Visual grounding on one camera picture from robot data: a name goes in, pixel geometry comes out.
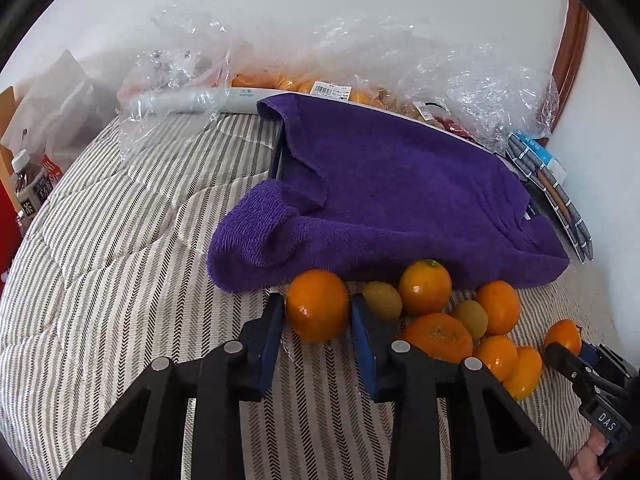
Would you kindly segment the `person's right hand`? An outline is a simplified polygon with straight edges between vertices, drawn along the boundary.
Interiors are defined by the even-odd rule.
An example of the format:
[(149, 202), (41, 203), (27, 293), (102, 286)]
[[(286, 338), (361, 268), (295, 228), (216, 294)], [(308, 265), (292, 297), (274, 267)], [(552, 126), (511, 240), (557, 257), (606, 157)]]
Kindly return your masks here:
[(608, 440), (597, 430), (590, 428), (590, 433), (586, 443), (579, 449), (572, 462), (568, 473), (573, 480), (599, 480), (603, 470), (598, 465), (598, 458), (604, 452)]

